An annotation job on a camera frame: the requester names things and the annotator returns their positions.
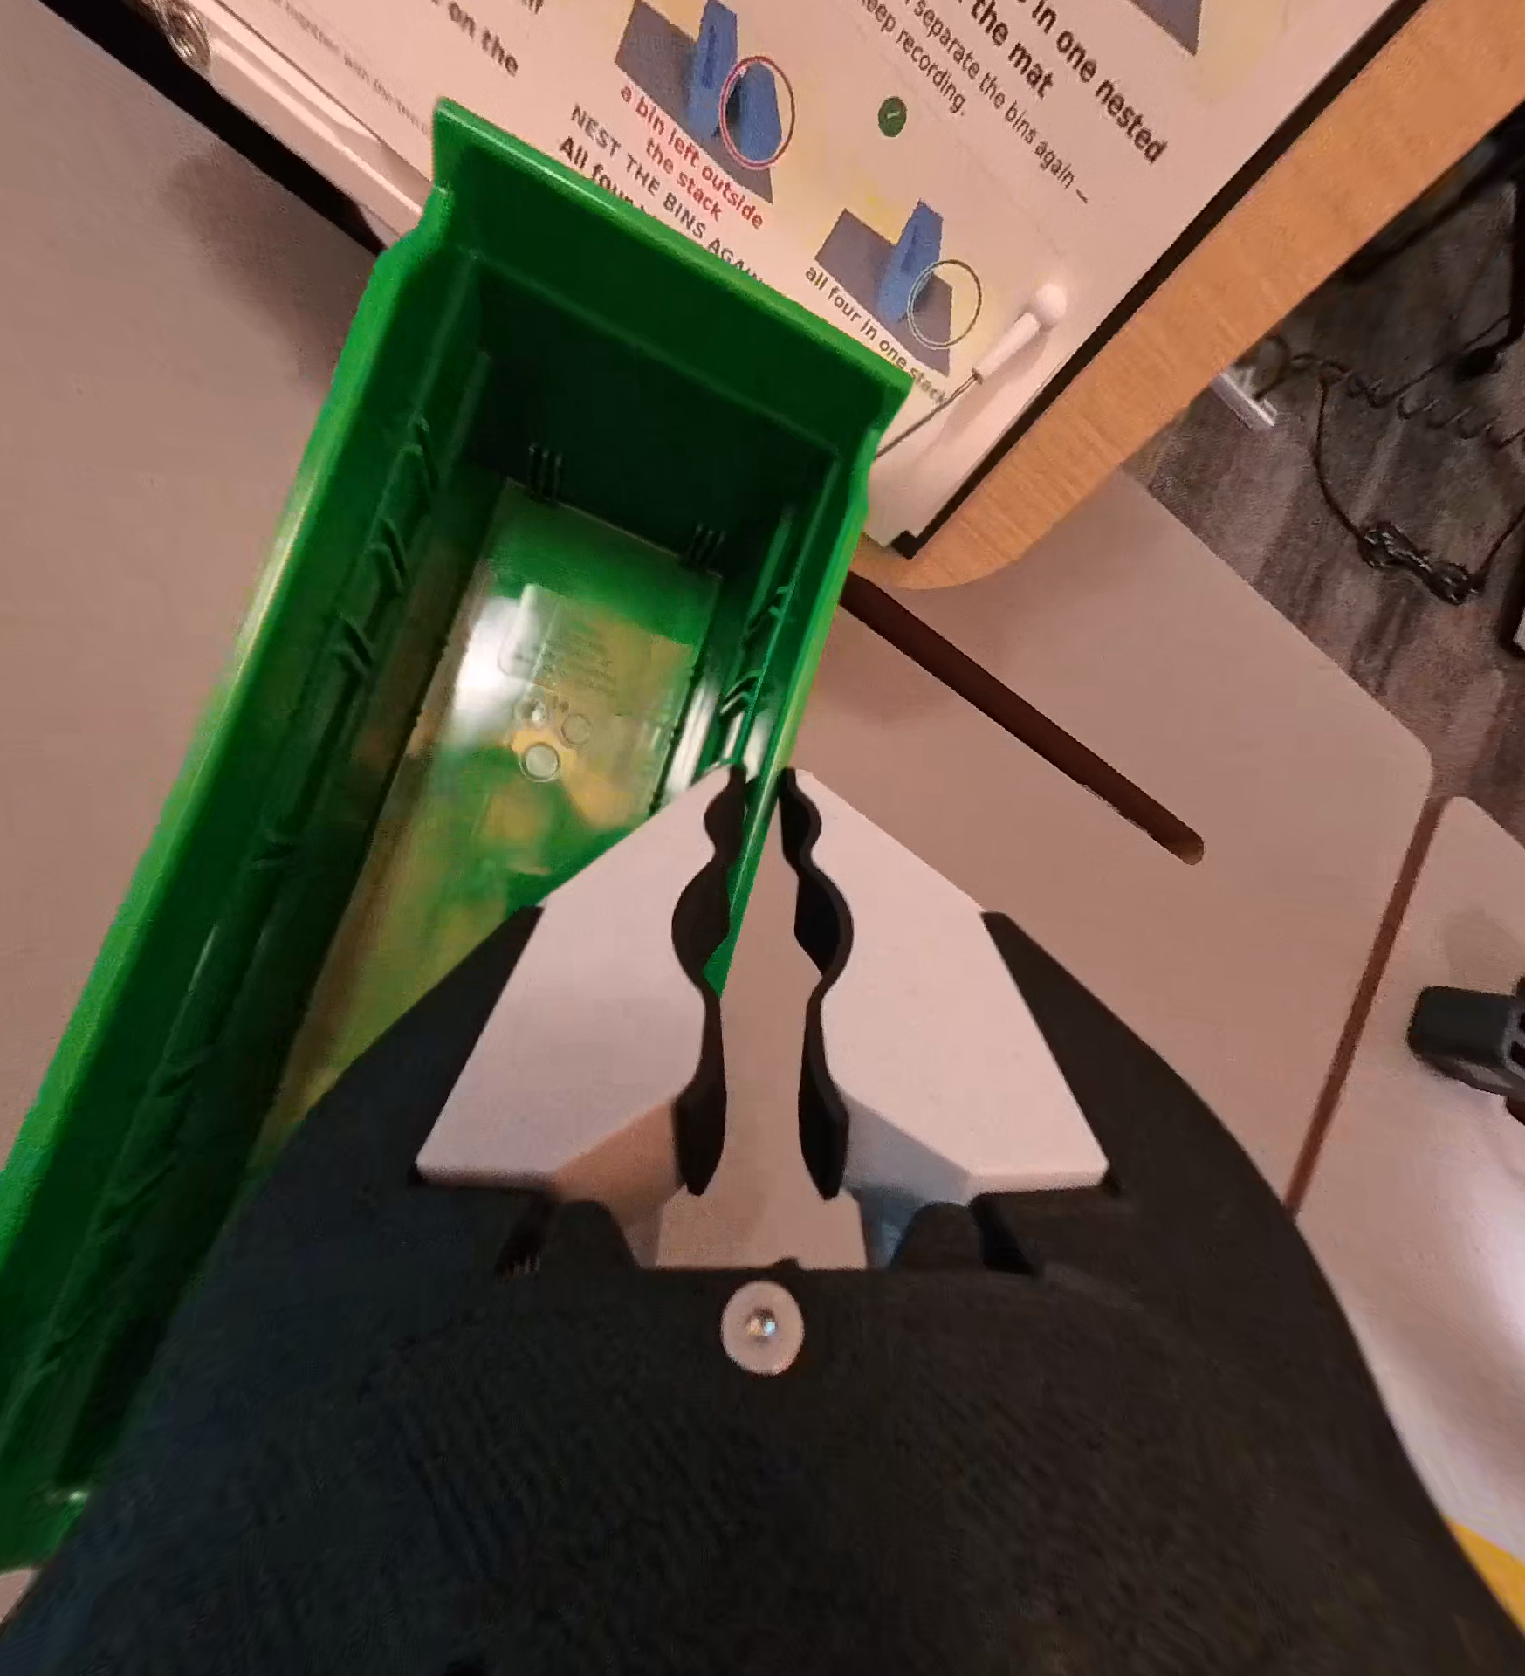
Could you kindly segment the white poster clip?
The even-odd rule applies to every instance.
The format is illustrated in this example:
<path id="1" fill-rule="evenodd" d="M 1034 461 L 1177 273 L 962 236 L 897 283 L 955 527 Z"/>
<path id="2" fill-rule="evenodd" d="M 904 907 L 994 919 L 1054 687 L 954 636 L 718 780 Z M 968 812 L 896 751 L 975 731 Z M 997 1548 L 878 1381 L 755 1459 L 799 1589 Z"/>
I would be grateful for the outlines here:
<path id="1" fill-rule="evenodd" d="M 1020 306 L 1017 317 L 999 338 L 982 354 L 969 371 L 973 387 L 994 383 L 1004 369 L 1024 357 L 1031 347 L 1043 343 L 1064 320 L 1068 308 L 1066 289 L 1055 282 L 1038 285 Z"/>

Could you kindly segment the instruction sheet on board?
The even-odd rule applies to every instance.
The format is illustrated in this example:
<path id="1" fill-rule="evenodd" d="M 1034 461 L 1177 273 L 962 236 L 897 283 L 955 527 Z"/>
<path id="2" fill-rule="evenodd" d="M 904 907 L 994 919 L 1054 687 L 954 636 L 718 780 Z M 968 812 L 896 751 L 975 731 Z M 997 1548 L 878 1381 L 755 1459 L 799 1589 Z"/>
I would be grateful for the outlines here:
<path id="1" fill-rule="evenodd" d="M 918 556 L 864 538 L 855 575 L 938 591 L 1024 557 L 1525 99 L 1525 2 L 1421 4 L 1373 46 Z"/>

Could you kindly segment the instruction poster sheet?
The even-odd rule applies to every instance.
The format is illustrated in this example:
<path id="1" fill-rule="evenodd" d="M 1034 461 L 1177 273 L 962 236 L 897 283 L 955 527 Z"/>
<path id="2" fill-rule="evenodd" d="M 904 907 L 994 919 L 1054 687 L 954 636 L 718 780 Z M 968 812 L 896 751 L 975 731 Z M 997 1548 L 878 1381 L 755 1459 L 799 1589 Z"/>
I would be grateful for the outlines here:
<path id="1" fill-rule="evenodd" d="M 899 368 L 913 554 L 1410 4 L 226 2 L 426 180 L 449 99 Z M 1041 283 L 1061 325 L 969 371 Z"/>

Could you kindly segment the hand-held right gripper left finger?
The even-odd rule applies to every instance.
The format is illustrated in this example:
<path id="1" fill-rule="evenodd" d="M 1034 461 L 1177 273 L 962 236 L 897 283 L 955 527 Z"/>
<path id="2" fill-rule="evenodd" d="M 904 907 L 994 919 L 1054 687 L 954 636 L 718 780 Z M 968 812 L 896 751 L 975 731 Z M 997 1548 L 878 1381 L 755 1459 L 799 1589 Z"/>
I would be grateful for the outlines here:
<path id="1" fill-rule="evenodd" d="M 416 1155 L 441 1186 L 604 1206 L 625 1228 L 722 1160 L 709 965 L 730 935 L 748 782 L 715 768 L 551 891 Z"/>

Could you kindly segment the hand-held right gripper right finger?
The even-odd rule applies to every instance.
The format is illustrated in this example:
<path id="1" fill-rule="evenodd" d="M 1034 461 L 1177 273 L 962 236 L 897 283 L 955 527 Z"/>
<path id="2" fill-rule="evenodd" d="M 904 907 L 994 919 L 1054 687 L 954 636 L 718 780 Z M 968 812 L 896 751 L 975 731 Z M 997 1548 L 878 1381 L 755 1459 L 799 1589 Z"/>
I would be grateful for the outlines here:
<path id="1" fill-rule="evenodd" d="M 931 1206 L 1101 1186 L 1106 1155 L 980 903 L 806 772 L 776 805 L 816 972 L 801 1153 L 824 1199 L 857 1206 L 866 1265 Z"/>

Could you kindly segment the green plastic bin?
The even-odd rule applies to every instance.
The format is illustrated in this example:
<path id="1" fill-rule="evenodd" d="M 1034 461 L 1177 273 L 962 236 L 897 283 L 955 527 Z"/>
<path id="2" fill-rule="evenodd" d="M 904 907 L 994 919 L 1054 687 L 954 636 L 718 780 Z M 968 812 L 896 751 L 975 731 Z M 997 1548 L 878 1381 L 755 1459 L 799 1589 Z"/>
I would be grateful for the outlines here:
<path id="1" fill-rule="evenodd" d="M 908 376 L 441 101 L 228 670 L 0 1169 L 0 1578 L 79 1520 L 295 1091 L 702 770 L 722 988 Z"/>

